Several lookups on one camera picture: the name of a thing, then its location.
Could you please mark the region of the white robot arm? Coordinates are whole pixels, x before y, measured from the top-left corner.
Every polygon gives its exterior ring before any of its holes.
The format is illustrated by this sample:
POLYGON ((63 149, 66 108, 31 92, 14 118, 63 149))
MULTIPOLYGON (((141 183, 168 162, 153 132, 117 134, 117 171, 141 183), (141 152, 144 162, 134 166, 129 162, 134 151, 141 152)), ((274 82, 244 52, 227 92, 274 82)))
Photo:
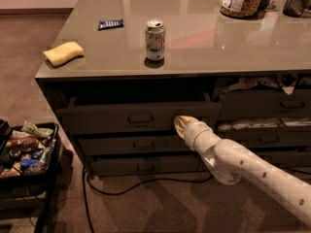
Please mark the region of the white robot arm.
POLYGON ((311 185, 271 165, 229 139, 222 139, 205 122, 192 116, 176 116, 174 127, 190 150, 196 151, 217 179, 235 185, 247 179, 290 213, 311 227, 311 185))

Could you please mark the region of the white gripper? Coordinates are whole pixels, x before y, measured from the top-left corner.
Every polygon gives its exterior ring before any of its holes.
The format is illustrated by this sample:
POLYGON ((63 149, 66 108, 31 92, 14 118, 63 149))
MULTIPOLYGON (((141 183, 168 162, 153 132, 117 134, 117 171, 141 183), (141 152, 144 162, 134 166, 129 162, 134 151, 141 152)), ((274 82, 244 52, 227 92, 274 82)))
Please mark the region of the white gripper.
POLYGON ((179 137, 193 151, 206 151, 221 139, 205 122, 197 121, 193 116, 176 116, 174 126, 179 137))

